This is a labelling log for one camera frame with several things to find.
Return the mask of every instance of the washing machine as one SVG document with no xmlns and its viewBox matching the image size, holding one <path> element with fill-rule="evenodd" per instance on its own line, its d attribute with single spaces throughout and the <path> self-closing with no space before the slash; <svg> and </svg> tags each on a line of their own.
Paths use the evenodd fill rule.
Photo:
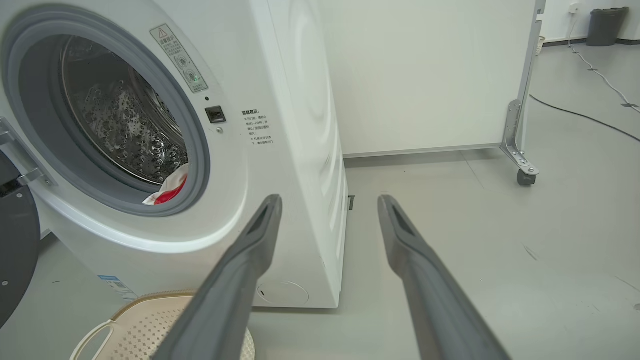
<svg viewBox="0 0 640 360">
<path fill-rule="evenodd" d="M 0 24 L 11 184 L 99 279 L 126 300 L 198 288 L 277 193 L 253 305 L 338 306 L 348 187 L 313 1 L 22 0 Z"/>
</svg>

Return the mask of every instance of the black trash can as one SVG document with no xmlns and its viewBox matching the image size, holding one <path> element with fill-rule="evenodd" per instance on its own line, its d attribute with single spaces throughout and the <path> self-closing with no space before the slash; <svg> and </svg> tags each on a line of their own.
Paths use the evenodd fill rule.
<svg viewBox="0 0 640 360">
<path fill-rule="evenodd" d="M 613 8 L 591 12 L 587 46 L 612 46 L 618 39 L 622 23 L 627 17 L 629 8 Z"/>
</svg>

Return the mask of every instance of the black baseboard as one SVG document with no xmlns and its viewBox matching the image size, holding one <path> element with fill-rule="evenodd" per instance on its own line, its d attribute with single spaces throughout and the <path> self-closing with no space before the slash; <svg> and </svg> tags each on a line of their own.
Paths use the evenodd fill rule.
<svg viewBox="0 0 640 360">
<path fill-rule="evenodd" d="M 619 38 L 616 40 L 616 44 L 640 45 L 640 40 L 625 40 L 625 39 Z"/>
<path fill-rule="evenodd" d="M 572 44 L 583 44 L 585 42 L 587 42 L 586 38 L 577 38 L 575 40 L 571 40 Z M 569 46 L 569 40 L 545 42 L 544 44 L 542 44 L 542 47 L 560 46 L 560 45 Z"/>
<path fill-rule="evenodd" d="M 571 40 L 572 44 L 583 44 L 585 42 L 587 42 L 587 39 L 585 39 L 585 38 L 577 38 L 575 40 Z M 640 40 L 625 40 L 625 39 L 619 38 L 619 39 L 616 40 L 616 44 L 640 45 Z M 560 46 L 560 45 L 569 46 L 569 41 L 568 40 L 561 40 L 561 41 L 545 42 L 544 44 L 542 44 L 542 47 Z"/>
</svg>

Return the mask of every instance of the caster wheel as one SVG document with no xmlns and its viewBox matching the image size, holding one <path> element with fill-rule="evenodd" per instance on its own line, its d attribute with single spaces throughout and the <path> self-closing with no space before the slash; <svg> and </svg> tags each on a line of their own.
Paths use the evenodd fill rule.
<svg viewBox="0 0 640 360">
<path fill-rule="evenodd" d="M 530 186 L 535 183 L 536 183 L 535 175 L 529 175 L 524 171 L 522 171 L 522 169 L 518 171 L 518 184 L 522 186 Z"/>
</svg>

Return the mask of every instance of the white partition panel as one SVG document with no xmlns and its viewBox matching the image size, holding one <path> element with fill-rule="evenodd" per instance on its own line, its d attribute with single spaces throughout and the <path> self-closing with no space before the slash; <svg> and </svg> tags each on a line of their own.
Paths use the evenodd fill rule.
<svg viewBox="0 0 640 360">
<path fill-rule="evenodd" d="M 319 5 L 345 157 L 502 141 L 535 0 Z"/>
</svg>

